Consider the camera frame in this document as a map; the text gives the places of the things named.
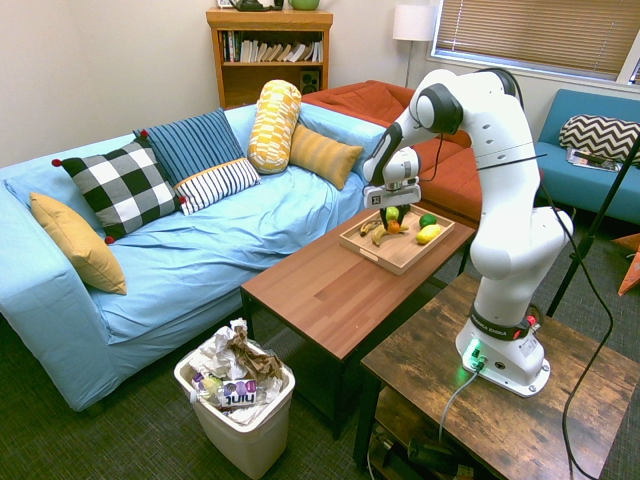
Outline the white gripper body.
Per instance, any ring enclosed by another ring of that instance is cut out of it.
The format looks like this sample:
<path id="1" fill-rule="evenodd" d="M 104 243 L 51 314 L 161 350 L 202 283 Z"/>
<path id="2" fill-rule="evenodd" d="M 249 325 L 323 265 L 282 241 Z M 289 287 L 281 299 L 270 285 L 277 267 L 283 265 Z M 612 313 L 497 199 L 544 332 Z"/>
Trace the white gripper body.
<path id="1" fill-rule="evenodd" d="M 413 204 L 421 199 L 419 178 L 413 177 L 397 183 L 398 189 L 390 190 L 391 184 L 366 186 L 363 190 L 366 209 L 384 209 Z"/>

